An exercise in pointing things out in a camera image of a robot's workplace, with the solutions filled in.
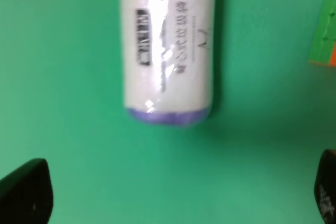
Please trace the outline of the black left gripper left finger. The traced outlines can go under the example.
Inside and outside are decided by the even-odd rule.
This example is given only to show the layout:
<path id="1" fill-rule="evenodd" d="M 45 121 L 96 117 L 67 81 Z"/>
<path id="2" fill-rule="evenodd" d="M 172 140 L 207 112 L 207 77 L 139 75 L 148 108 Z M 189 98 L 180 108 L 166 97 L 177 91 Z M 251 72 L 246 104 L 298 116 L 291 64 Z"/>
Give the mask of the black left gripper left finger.
<path id="1" fill-rule="evenodd" d="M 33 158 L 1 179 L 1 223 L 49 222 L 54 194 L 47 161 Z"/>

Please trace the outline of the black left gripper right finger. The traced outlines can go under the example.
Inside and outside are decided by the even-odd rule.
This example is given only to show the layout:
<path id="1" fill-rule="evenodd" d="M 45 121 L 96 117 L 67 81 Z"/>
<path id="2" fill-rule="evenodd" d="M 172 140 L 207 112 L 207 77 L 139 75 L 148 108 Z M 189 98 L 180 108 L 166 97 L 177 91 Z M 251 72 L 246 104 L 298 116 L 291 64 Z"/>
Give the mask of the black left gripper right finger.
<path id="1" fill-rule="evenodd" d="M 325 150 L 314 183 L 314 197 L 325 224 L 335 224 L 335 185 L 335 150 Z"/>

